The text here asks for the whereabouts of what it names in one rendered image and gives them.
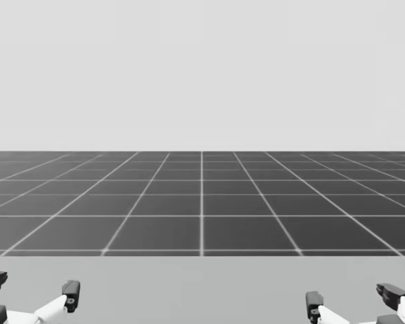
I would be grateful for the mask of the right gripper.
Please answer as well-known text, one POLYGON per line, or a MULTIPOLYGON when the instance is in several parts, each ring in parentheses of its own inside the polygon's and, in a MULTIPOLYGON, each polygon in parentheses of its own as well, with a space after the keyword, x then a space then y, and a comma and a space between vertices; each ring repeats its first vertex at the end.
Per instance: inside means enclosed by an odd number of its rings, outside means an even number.
MULTIPOLYGON (((378 283, 376 291, 384 304, 395 313, 378 316, 375 324, 405 324, 405 290, 390 283, 378 283)), ((307 292, 305 302, 310 324, 350 324, 347 319, 324 306, 324 298, 318 291, 307 292)))

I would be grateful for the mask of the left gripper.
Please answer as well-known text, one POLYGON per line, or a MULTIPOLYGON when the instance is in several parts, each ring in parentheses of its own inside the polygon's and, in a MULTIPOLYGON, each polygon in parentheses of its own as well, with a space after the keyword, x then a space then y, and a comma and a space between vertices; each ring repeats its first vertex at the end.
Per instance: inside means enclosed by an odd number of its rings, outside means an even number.
MULTIPOLYGON (((0 271, 0 290, 7 281, 8 273, 0 271)), ((79 305, 81 283, 67 280, 61 287, 61 295, 37 309, 34 314, 7 310, 0 304, 0 324, 60 323, 79 305)))

